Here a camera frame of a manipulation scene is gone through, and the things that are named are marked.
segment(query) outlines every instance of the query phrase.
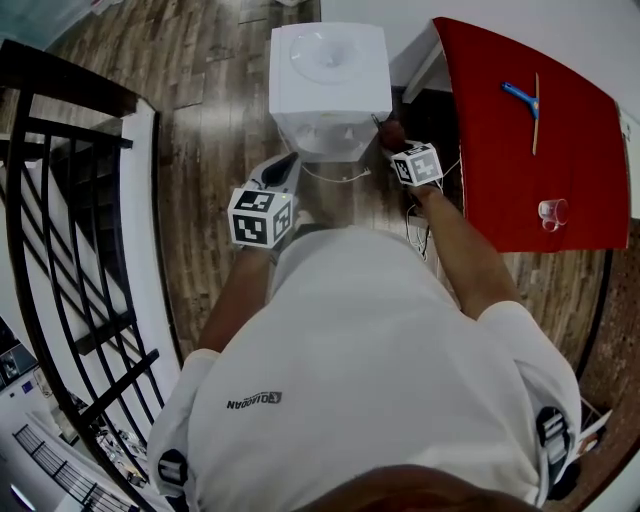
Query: red tabletop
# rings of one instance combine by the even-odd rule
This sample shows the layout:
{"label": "red tabletop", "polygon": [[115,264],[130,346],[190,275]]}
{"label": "red tabletop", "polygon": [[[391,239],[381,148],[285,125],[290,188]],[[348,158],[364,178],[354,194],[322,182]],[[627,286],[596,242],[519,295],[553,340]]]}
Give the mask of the red tabletop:
{"label": "red tabletop", "polygon": [[[501,252],[625,248],[630,222],[626,157],[609,96],[553,59],[488,30],[434,20],[458,112],[465,215]],[[535,95],[533,116],[501,89]],[[538,204],[564,198],[567,224],[542,229]]]}

